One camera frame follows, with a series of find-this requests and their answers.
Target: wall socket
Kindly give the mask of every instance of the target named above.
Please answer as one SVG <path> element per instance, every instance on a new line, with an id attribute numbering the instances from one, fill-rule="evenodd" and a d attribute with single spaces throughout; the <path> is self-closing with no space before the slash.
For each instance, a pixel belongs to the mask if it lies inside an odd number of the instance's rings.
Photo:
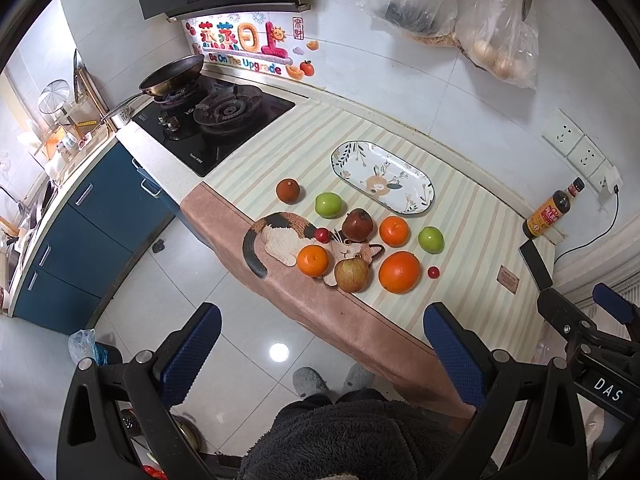
<path id="1" fill-rule="evenodd" d="M 598 169 L 598 166 L 603 163 L 604 155 L 591 142 L 591 139 L 587 136 L 583 136 L 574 149 L 567 156 L 567 159 L 572 163 L 583 176 L 591 176 L 594 171 Z"/>
<path id="2" fill-rule="evenodd" d="M 542 130 L 542 136 L 547 142 L 564 156 L 569 155 L 583 135 L 582 130 L 560 110 L 551 115 L 545 129 Z"/>
<path id="3" fill-rule="evenodd" d="M 598 169 L 589 177 L 589 184 L 591 184 L 593 189 L 598 193 L 600 193 L 606 186 L 604 176 L 607 173 L 607 170 L 610 170 L 611 168 L 611 163 L 605 158 L 603 163 L 598 166 Z"/>

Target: screw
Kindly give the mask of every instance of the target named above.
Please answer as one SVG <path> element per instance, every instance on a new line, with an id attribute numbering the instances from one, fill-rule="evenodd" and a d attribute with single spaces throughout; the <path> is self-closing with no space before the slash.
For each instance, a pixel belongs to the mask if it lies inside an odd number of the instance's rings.
<path id="1" fill-rule="evenodd" d="M 558 370 L 564 370 L 566 368 L 566 361 L 561 357 L 554 357 L 554 366 L 558 368 Z"/>
<path id="2" fill-rule="evenodd" d="M 94 362 L 91 360 L 90 357 L 85 357 L 84 359 L 80 359 L 80 362 L 78 363 L 78 368 L 80 368 L 81 370 L 88 370 L 89 368 L 91 368 L 91 365 Z"/>
<path id="3" fill-rule="evenodd" d="M 154 353 L 151 350 L 141 350 L 136 354 L 136 362 L 141 365 L 144 363 L 148 363 L 151 361 L 151 358 L 154 356 Z"/>
<path id="4" fill-rule="evenodd" d="M 505 352 L 504 350 L 494 350 L 493 354 L 494 359 L 499 363 L 506 363 L 511 359 L 511 356 Z"/>

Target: cat figurine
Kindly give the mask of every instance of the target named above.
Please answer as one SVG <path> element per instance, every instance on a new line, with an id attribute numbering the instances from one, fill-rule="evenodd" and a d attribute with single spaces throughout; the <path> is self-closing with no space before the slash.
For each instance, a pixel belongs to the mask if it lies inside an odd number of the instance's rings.
<path id="1" fill-rule="evenodd" d="M 321 244 L 314 238 L 316 226 L 300 215 L 289 212 L 272 213 L 256 221 L 244 235 L 242 254 L 249 268 L 259 278 L 267 276 L 267 268 L 255 254 L 255 239 L 260 235 L 264 250 L 288 267 L 296 264 L 298 253 L 306 246 L 319 245 L 331 253 L 333 262 L 348 258 L 362 258 L 371 264 L 384 250 L 382 245 L 353 242 L 343 232 L 332 234 L 329 244 Z M 337 285 L 334 267 L 324 276 L 329 286 Z"/>

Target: blue gripper pad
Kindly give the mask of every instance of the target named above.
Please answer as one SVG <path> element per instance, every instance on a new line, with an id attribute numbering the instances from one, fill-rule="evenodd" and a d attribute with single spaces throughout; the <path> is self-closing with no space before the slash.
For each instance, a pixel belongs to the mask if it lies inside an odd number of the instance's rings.
<path id="1" fill-rule="evenodd" d="M 220 309 L 203 303 L 180 331 L 173 332 L 162 343 L 158 362 L 162 353 L 169 354 L 159 371 L 160 399 L 165 407 L 184 402 L 221 330 Z"/>
<path id="2" fill-rule="evenodd" d="M 432 303 L 425 309 L 422 326 L 460 399 L 480 409 L 492 380 L 487 377 L 493 368 L 488 359 L 489 350 L 475 333 L 464 330 L 442 303 Z M 465 343 L 471 343 L 474 348 L 468 349 Z"/>
<path id="3" fill-rule="evenodd" d="M 593 287 L 592 297 L 595 303 L 609 312 L 620 324 L 630 324 L 636 316 L 636 306 L 604 283 L 598 283 Z"/>

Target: gray slipper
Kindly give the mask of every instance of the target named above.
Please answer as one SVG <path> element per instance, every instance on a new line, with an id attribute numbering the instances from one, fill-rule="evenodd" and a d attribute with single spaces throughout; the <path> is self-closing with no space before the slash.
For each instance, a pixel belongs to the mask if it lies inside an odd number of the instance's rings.
<path id="1" fill-rule="evenodd" d="M 308 366 L 293 372 L 293 387 L 301 399 L 315 394 L 329 394 L 329 388 L 320 374 Z"/>
<path id="2" fill-rule="evenodd" d="M 373 386 L 375 378 L 376 376 L 372 372 L 365 370 L 360 364 L 356 363 L 351 367 L 347 378 L 344 380 L 342 394 L 370 388 Z"/>

